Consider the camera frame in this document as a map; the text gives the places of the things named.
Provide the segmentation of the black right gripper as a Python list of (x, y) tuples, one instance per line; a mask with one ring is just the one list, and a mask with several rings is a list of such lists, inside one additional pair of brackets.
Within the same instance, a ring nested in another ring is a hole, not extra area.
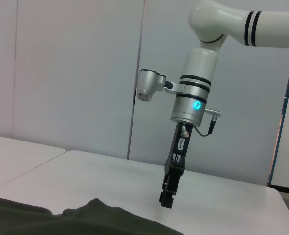
[[(185, 127), (189, 133), (188, 137), (182, 137), (182, 128)], [(171, 208), (173, 197), (177, 193), (181, 176), (185, 170), (185, 157), (193, 126), (189, 123), (179, 122), (176, 125), (170, 152), (165, 163), (165, 176), (162, 184), (162, 192), (159, 198), (161, 206)]]

